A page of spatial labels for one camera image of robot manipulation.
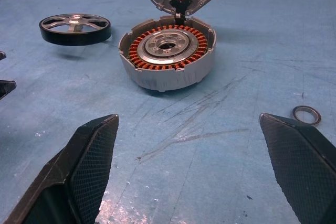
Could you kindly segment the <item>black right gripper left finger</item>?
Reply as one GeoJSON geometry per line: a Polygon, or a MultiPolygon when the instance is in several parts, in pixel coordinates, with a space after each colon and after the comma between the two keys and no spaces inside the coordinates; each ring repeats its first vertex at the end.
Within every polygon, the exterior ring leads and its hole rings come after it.
{"type": "Polygon", "coordinates": [[[96,224],[118,126],[118,115],[110,114],[78,127],[3,224],[96,224]]]}

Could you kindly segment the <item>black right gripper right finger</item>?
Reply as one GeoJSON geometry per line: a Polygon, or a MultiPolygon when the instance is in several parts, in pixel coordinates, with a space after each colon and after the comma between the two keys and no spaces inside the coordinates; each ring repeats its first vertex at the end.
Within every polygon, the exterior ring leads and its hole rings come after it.
{"type": "Polygon", "coordinates": [[[278,185],[301,224],[336,224],[336,147],[314,126],[259,117],[278,185]]]}

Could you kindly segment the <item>black rotor wheel silver spokes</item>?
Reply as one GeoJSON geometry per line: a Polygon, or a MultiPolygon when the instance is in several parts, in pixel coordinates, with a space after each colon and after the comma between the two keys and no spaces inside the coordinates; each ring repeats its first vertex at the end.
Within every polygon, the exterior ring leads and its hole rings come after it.
{"type": "Polygon", "coordinates": [[[62,46],[87,46],[106,41],[111,36],[108,19],[92,14],[59,14],[39,22],[42,38],[62,46]]]}

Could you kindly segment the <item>grey motor stator copper windings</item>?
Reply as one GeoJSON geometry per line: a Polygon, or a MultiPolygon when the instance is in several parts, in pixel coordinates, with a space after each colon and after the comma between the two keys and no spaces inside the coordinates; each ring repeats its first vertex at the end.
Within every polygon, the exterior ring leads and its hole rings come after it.
{"type": "Polygon", "coordinates": [[[216,32],[208,24],[192,17],[177,25],[173,16],[162,16],[125,34],[119,54],[136,84],[165,92],[202,81],[214,64],[215,46],[216,32]]]}

